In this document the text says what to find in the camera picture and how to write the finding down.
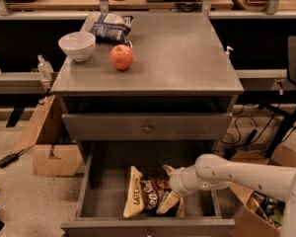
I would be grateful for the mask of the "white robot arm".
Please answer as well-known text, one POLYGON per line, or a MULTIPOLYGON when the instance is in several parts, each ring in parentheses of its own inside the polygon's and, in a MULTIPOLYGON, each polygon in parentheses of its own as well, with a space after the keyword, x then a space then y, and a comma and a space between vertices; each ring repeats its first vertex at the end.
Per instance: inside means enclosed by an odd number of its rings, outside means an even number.
POLYGON ((234 162, 215 154, 203 154, 188 167, 164 164, 163 168, 175 198, 198 190, 222 190, 234 183, 283 201, 280 237, 296 237, 296 167, 234 162))

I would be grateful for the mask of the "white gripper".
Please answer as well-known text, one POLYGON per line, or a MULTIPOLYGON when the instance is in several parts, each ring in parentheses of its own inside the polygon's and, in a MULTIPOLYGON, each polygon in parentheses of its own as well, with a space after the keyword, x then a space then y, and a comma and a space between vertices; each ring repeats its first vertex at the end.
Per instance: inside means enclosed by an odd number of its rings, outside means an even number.
POLYGON ((181 209, 180 197, 186 197, 195 191, 201 190, 205 181, 197 175, 194 165, 175 169, 164 164, 163 169, 170 176, 170 187, 173 192, 164 193, 156 212, 166 214, 170 211, 174 215, 179 215, 181 209))

